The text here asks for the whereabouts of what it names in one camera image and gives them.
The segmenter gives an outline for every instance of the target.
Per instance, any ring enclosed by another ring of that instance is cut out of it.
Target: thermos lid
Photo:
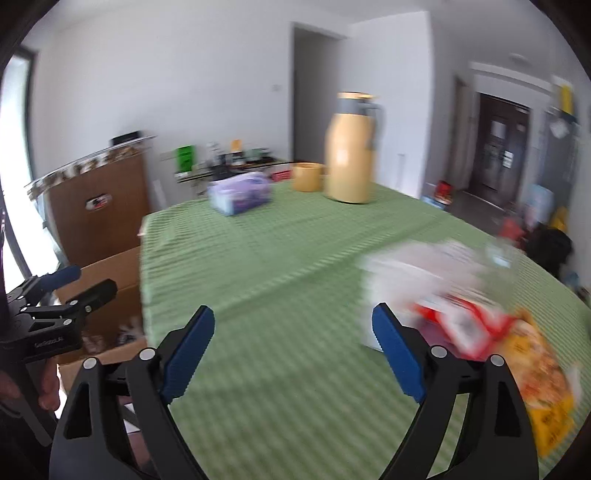
[[[374,98],[373,95],[360,92],[341,92],[338,97],[347,100],[371,100]]]

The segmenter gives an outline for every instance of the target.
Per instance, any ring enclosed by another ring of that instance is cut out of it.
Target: blue gripper pad
[[[421,403],[426,393],[421,366],[392,324],[388,314],[379,305],[374,308],[372,325],[400,388],[417,403]]]
[[[164,366],[164,382],[160,396],[166,404],[182,397],[212,339],[215,318],[210,308],[205,308],[196,321],[189,322],[184,337],[174,354]]]
[[[62,288],[68,283],[72,283],[80,278],[80,267],[71,265],[69,267],[61,268],[58,271],[43,275],[39,278],[39,286],[44,291],[54,291]]]

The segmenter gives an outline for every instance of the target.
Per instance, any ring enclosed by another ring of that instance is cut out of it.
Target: green tablecloth
[[[185,396],[171,411],[212,480],[376,480],[417,410],[383,354],[360,344],[360,255],[396,242],[489,237],[431,206],[382,187],[368,205],[277,184],[268,205],[224,217],[194,200],[146,218],[141,288],[157,344],[201,304],[216,333]],[[521,259],[515,302],[530,309],[563,368],[578,361],[591,409],[589,310]],[[432,473],[447,468],[466,398],[456,402]]]

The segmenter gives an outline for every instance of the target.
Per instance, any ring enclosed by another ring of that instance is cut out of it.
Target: white wall
[[[295,40],[295,159],[324,163],[326,129],[339,92],[339,40],[307,34]]]
[[[432,48],[428,12],[357,23],[343,40],[342,89],[377,95],[385,110],[376,181],[415,197],[423,187],[431,128]]]
[[[150,177],[176,203],[186,187],[159,153],[197,144],[202,157],[209,141],[242,138],[290,158],[292,22],[349,31],[337,15],[285,0],[145,0],[51,32],[33,90],[37,173],[140,129],[158,135]]]
[[[519,103],[530,108],[530,125],[527,140],[527,153],[525,166],[521,176],[521,185],[519,187],[518,201],[523,202],[530,185],[532,185],[539,173],[540,147],[542,140],[542,130],[544,127],[545,110],[550,105],[550,95],[548,92],[538,90],[533,87],[510,82],[509,80],[477,73],[474,75],[474,110],[473,115],[478,119],[478,105],[480,96],[478,93],[485,93],[498,98]],[[465,176],[462,187],[467,187],[472,173],[474,163],[475,138],[478,130],[478,120],[472,124],[472,142],[469,156],[467,158]]]
[[[570,202],[568,235],[573,241],[571,265],[583,286],[591,286],[591,80],[582,65],[561,39],[566,80],[573,84],[575,115],[580,124],[579,168]]]
[[[472,75],[469,70],[468,56],[464,46],[454,38],[436,19],[432,22],[433,29],[433,119],[427,159],[427,168],[423,191],[428,192],[427,184],[437,184],[444,180],[449,163],[451,134],[455,100],[455,77],[459,77],[469,87]],[[469,120],[468,112],[460,114],[458,154],[465,154],[465,138],[463,133]]]

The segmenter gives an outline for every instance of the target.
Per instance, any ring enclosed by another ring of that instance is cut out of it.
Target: human hand
[[[60,380],[57,378],[57,361],[48,358],[41,377],[39,405],[47,411],[56,411],[60,407]],[[12,378],[0,371],[0,400],[16,400],[21,392]]]

